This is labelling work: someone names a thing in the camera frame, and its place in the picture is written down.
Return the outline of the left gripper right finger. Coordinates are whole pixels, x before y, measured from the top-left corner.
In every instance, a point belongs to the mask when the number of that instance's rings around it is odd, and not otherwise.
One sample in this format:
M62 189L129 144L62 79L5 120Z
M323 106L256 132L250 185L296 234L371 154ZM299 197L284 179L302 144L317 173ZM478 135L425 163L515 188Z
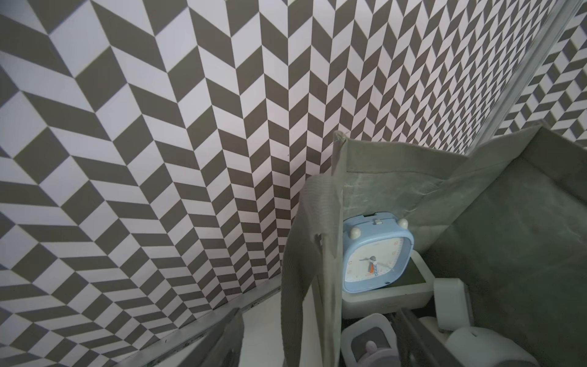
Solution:
M401 366L463 366L411 310L395 314L394 329Z

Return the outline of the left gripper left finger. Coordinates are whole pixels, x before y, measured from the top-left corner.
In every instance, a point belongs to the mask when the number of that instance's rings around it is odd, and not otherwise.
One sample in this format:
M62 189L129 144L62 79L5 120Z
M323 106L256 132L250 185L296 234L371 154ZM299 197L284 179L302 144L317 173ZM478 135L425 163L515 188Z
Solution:
M237 367L245 325L241 309L232 309L179 364L180 367Z

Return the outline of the pink round alarm clock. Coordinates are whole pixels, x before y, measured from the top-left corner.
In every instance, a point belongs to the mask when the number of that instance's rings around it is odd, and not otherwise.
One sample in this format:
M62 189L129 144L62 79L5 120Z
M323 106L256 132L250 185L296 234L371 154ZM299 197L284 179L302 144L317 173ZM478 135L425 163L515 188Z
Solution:
M365 344L365 354L357 362L358 367L400 367L401 361L397 350L378 347L369 340Z

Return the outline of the tall white digital clock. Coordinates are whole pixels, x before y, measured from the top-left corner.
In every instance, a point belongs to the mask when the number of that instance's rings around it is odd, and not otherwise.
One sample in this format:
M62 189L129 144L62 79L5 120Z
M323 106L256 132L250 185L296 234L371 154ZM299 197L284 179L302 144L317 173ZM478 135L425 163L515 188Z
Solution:
M373 313L394 313L402 308L425 307L434 295L435 277L421 255L413 250L404 273L393 284L358 294L342 292L342 318L360 319Z

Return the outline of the blue square alarm clock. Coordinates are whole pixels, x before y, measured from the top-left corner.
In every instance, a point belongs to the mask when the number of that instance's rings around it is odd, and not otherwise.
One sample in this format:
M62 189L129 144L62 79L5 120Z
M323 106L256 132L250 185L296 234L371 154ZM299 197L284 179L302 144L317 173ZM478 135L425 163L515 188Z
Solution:
M389 212L359 215L343 222L342 287L359 294L387 287L408 267L414 236L405 218Z

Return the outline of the green canvas bag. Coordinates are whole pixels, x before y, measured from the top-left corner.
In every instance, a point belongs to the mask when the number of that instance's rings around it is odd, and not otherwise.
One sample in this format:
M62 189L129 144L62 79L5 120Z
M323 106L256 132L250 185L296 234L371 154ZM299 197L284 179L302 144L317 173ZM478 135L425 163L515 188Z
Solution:
M540 126L470 156L334 135L330 174L310 177L284 248L285 363L301 363L302 303L320 281L322 365L339 362L344 220L405 219L435 275L460 278L475 322L543 366L586 364L586 150Z

